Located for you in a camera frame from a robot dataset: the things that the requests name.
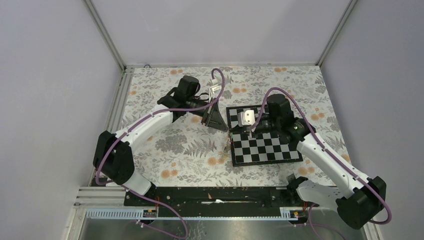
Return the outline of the silver keyring with clips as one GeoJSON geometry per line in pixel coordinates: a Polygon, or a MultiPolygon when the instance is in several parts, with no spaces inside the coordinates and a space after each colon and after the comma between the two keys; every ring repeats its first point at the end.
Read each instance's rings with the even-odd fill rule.
{"type": "Polygon", "coordinates": [[[223,149],[224,153],[229,153],[231,151],[231,143],[232,143],[232,133],[228,132],[226,137],[225,147],[223,149]]]}

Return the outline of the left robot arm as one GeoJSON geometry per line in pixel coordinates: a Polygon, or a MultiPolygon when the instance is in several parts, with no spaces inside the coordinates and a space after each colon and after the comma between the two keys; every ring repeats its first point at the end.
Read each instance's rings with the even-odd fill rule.
{"type": "Polygon", "coordinates": [[[210,102],[197,96],[200,82],[192,76],[183,76],[178,86],[161,97],[153,109],[132,125],[115,133],[104,131],[98,137],[93,166],[113,183],[136,193],[136,199],[144,206],[152,204],[155,192],[152,182],[135,169],[133,152],[154,135],[190,112],[201,117],[201,123],[209,128],[226,132],[228,126],[219,112],[218,100],[210,102]]]}

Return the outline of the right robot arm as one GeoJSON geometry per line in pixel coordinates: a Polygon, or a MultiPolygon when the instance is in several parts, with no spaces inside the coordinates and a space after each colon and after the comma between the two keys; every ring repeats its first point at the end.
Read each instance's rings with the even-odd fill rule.
{"type": "Polygon", "coordinates": [[[226,109],[231,153],[236,164],[258,164],[306,157],[335,184],[325,186],[306,177],[288,182],[287,201],[318,204],[338,213],[352,229],[361,229],[384,209],[386,182],[370,178],[343,159],[303,118],[296,117],[283,94],[273,94],[264,106],[226,109]]]}

